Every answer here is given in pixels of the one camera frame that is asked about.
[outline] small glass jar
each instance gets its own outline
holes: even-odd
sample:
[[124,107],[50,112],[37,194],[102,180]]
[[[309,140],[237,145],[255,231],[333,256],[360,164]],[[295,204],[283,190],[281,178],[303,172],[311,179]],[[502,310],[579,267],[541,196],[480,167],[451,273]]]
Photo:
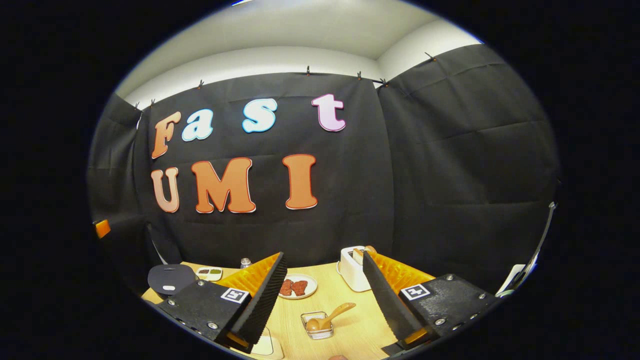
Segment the small glass jar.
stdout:
[[251,266],[251,260],[249,260],[248,258],[243,258],[240,260],[240,268],[244,269]]

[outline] meat slice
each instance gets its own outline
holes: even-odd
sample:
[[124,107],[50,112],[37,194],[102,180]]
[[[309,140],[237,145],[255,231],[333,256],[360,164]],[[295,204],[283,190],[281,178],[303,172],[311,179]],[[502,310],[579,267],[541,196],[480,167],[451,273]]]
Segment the meat slice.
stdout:
[[293,281],[285,279],[280,287],[280,293],[284,296],[291,296],[291,285],[293,285]]
[[291,285],[291,288],[296,293],[296,296],[302,296],[305,294],[308,282],[306,280],[296,281]]

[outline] wooden spoon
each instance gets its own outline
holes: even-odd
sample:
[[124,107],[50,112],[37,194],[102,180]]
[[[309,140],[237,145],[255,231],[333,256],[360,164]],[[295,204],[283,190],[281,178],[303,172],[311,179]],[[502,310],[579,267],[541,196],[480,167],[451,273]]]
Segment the wooden spoon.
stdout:
[[354,302],[345,302],[333,310],[329,317],[324,319],[311,319],[307,322],[307,331],[318,331],[331,329],[331,320],[343,312],[353,309],[356,306]]

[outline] black fabric backdrop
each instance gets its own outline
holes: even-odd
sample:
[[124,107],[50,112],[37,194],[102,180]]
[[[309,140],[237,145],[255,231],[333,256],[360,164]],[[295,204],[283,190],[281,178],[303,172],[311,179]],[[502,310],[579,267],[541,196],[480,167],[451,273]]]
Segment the black fabric backdrop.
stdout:
[[[337,118],[346,127],[337,133],[320,127],[311,105],[329,93],[344,103]],[[278,103],[274,126],[245,133],[244,106],[265,98]],[[236,267],[240,258],[283,251],[295,267],[336,261],[350,245],[373,245],[432,275],[455,273],[495,291],[514,264],[530,258],[556,188],[548,120],[515,71],[485,45],[440,54],[377,91],[370,81],[333,74],[220,81],[144,109],[138,130],[131,124],[140,114],[121,99],[113,103],[129,114],[128,127],[103,125],[113,122],[106,116],[113,111],[100,120],[92,159],[109,170],[90,168],[93,217],[136,209],[168,262]],[[202,108],[214,112],[212,134],[182,141],[186,118]],[[176,111],[182,118],[168,151],[152,160],[154,126]],[[312,209],[284,205],[289,177],[282,158],[291,154],[316,157]],[[191,165],[210,161],[221,176],[236,157],[253,161],[248,181],[256,211],[198,213]],[[176,213],[159,208],[150,178],[168,167],[179,169]],[[166,177],[163,186],[169,198]]]

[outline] black round lid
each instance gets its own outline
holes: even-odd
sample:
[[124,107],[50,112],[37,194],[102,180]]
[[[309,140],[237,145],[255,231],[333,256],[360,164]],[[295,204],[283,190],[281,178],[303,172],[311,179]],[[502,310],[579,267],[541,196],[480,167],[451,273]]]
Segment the black round lid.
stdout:
[[157,265],[149,270],[147,282],[156,293],[174,295],[196,281],[198,276],[187,265]]

